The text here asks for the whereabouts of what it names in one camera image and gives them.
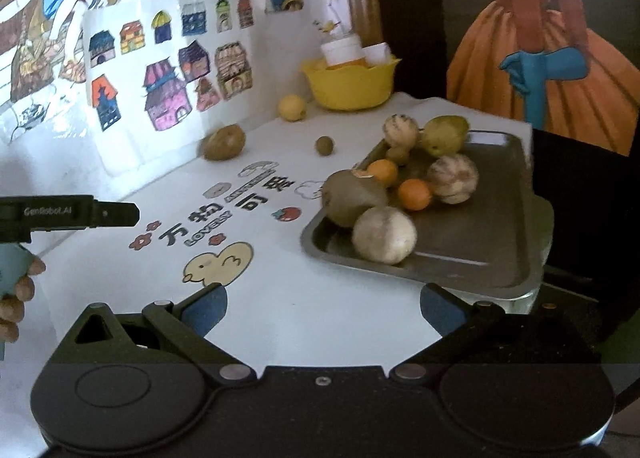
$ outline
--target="white tabletop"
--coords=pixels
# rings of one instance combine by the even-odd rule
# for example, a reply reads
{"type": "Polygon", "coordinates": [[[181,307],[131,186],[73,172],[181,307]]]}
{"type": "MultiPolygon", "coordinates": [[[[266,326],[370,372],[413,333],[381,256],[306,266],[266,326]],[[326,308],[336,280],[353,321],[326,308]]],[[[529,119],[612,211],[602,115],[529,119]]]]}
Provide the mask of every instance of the white tabletop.
{"type": "Polygon", "coordinates": [[[219,163],[194,160],[149,185],[127,200],[135,202],[141,211],[136,228],[78,232],[46,255],[48,270],[37,282],[40,311],[30,305],[22,326],[23,338],[7,347],[2,364],[0,457],[7,442],[12,443],[7,455],[12,457],[28,456],[44,448],[30,416],[29,390],[55,340],[65,335],[88,304],[105,302],[116,313],[132,313],[158,299],[179,302],[202,287],[201,283],[183,282],[188,262],[202,253],[219,254],[236,242],[250,244],[254,257],[226,287],[226,315],[207,339],[258,374],[268,365],[377,364],[388,371],[436,342],[439,335],[420,314],[422,284],[316,261],[300,246],[303,228],[320,209],[320,200],[302,195],[312,197],[314,186],[318,188],[331,173],[361,161],[380,141],[382,124],[394,113],[412,116],[420,125],[438,115],[465,115],[474,130],[519,136],[530,154],[528,124],[480,114],[441,99],[416,101],[396,94],[372,112],[316,112],[312,118],[296,123],[274,120],[248,133],[240,157],[219,163]],[[336,145],[335,153],[326,158],[314,150],[316,138],[322,135],[333,138],[336,145]],[[270,176],[241,198],[225,202],[226,196],[259,173],[240,176],[242,170],[260,161],[277,162],[272,176],[287,177],[294,184],[282,191],[265,188],[270,176]],[[300,189],[306,182],[315,184],[300,189]],[[232,186],[219,198],[203,197],[217,183],[232,186]],[[251,211],[236,207],[252,193],[268,201],[251,211]],[[223,233],[225,241],[211,246],[207,235],[194,246],[187,246],[184,241],[206,224],[191,222],[188,216],[212,202],[232,213],[211,233],[223,233]],[[272,214],[287,207],[299,208],[302,216],[292,222],[277,221],[272,214]],[[150,231],[151,244],[140,250],[129,248],[155,221],[162,225],[150,231]],[[178,236],[169,247],[167,240],[159,237],[178,223],[189,234],[178,236]],[[47,306],[55,338],[43,328],[49,324],[47,306]]]}

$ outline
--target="house drawing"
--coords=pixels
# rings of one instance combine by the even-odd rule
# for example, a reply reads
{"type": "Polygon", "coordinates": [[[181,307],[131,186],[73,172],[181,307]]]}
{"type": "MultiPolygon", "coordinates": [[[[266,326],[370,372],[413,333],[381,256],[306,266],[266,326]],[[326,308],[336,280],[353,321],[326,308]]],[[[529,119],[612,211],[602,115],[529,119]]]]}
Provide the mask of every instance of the house drawing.
{"type": "Polygon", "coordinates": [[[156,14],[151,22],[151,28],[154,29],[156,44],[164,43],[172,39],[171,17],[164,10],[156,14]]]}
{"type": "Polygon", "coordinates": [[[142,48],[145,45],[145,32],[140,21],[132,21],[125,24],[120,31],[120,50],[129,53],[142,48]]]}
{"type": "Polygon", "coordinates": [[[98,32],[89,40],[91,68],[106,63],[116,57],[116,40],[108,30],[98,32]]]}
{"type": "Polygon", "coordinates": [[[101,75],[91,83],[92,105],[98,112],[100,126],[106,131],[113,124],[119,121],[122,116],[118,108],[116,96],[118,91],[111,85],[107,77],[101,75]]]}
{"type": "Polygon", "coordinates": [[[238,1],[238,17],[240,28],[249,28],[254,25],[254,9],[251,6],[251,0],[238,1]]]}
{"type": "Polygon", "coordinates": [[[182,7],[182,35],[200,35],[207,32],[207,9],[203,2],[182,7]]]}
{"type": "Polygon", "coordinates": [[[198,95],[198,103],[196,104],[196,107],[200,112],[204,112],[220,102],[220,96],[218,95],[215,86],[206,77],[203,77],[198,81],[196,93],[198,95]]]}
{"type": "Polygon", "coordinates": [[[209,54],[197,41],[178,50],[178,61],[184,80],[188,83],[204,77],[211,71],[209,54]]]}
{"type": "Polygon", "coordinates": [[[240,42],[225,44],[216,50],[218,84],[225,100],[248,90],[254,84],[244,47],[240,42]]]}
{"type": "Polygon", "coordinates": [[[145,88],[145,111],[156,131],[176,126],[191,113],[187,84],[178,79],[168,58],[146,67],[145,88]]]}
{"type": "Polygon", "coordinates": [[[216,15],[218,16],[218,33],[226,32],[234,27],[231,20],[231,5],[227,0],[220,0],[216,3],[216,15]]]}

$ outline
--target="kiwi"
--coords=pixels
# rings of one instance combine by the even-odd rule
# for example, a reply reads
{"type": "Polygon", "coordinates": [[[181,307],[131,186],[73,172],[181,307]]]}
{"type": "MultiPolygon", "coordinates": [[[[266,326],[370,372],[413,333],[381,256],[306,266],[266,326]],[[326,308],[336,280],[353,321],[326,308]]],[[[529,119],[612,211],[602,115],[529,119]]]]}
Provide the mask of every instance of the kiwi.
{"type": "Polygon", "coordinates": [[[232,124],[217,130],[204,139],[202,151],[205,160],[220,161],[235,158],[244,149],[246,135],[240,126],[232,124]]]}
{"type": "Polygon", "coordinates": [[[388,195],[380,180],[357,176],[350,170],[333,173],[322,185],[324,214],[334,224],[351,229],[365,211],[388,205],[388,195]]]}
{"type": "Polygon", "coordinates": [[[406,148],[391,148],[386,152],[386,159],[403,166],[409,162],[409,151],[406,148]]]}
{"type": "Polygon", "coordinates": [[[334,140],[330,136],[321,136],[316,140],[316,151],[321,156],[329,156],[334,152],[334,140]]]}

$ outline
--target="pink house drawing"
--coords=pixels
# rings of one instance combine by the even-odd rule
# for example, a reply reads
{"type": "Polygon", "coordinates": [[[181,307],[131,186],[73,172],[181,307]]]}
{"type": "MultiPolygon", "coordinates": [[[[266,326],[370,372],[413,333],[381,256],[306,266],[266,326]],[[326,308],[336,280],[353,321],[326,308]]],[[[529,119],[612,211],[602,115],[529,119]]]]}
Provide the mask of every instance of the pink house drawing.
{"type": "Polygon", "coordinates": [[[187,85],[178,79],[168,58],[146,67],[145,87],[145,111],[156,131],[176,126],[191,113],[187,85]]]}

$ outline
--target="tray rim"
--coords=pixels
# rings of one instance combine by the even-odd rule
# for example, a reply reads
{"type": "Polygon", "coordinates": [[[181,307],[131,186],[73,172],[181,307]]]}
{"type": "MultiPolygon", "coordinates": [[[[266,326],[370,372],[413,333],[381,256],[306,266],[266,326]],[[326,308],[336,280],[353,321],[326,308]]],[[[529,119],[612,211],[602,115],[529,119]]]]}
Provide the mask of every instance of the tray rim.
{"type": "MultiPolygon", "coordinates": [[[[520,178],[519,178],[519,187],[520,187],[520,195],[522,197],[523,202],[523,218],[524,218],[524,229],[525,229],[525,240],[527,244],[527,265],[529,267],[529,272],[526,275],[525,279],[517,285],[509,286],[505,288],[491,288],[491,289],[482,289],[482,290],[469,290],[467,287],[452,287],[452,286],[443,286],[446,290],[452,290],[457,292],[463,292],[466,294],[474,294],[480,295],[483,297],[491,297],[500,300],[518,300],[523,297],[527,297],[530,295],[537,287],[542,283],[543,277],[543,269],[542,269],[542,257],[540,255],[540,248],[538,247],[538,242],[535,239],[534,235],[534,225],[532,218],[532,198],[533,198],[533,182],[531,176],[531,170],[529,165],[527,165],[526,156],[524,153],[524,149],[522,147],[522,140],[512,134],[505,133],[503,131],[486,131],[486,130],[470,130],[467,133],[467,138],[473,133],[484,133],[490,134],[494,136],[503,136],[508,139],[509,143],[513,142],[520,146],[518,153],[522,158],[522,163],[520,164],[520,178]]],[[[360,168],[362,164],[375,152],[380,145],[386,144],[386,141],[382,139],[379,143],[371,149],[367,155],[362,159],[362,161],[358,162],[354,168],[360,168]]],[[[339,266],[343,266],[346,268],[352,268],[355,270],[372,272],[374,274],[382,274],[386,276],[393,276],[395,278],[407,279],[409,281],[415,282],[436,282],[430,281],[429,279],[416,279],[412,276],[409,276],[405,269],[398,266],[390,266],[382,263],[371,263],[370,261],[358,260],[355,258],[348,258],[346,256],[338,256],[335,254],[329,254],[317,248],[312,239],[316,229],[320,226],[322,221],[326,218],[323,210],[321,209],[316,215],[311,219],[311,221],[305,226],[300,235],[300,241],[302,244],[303,251],[310,257],[315,258],[317,260],[326,261],[328,263],[336,264],[339,266]]]]}

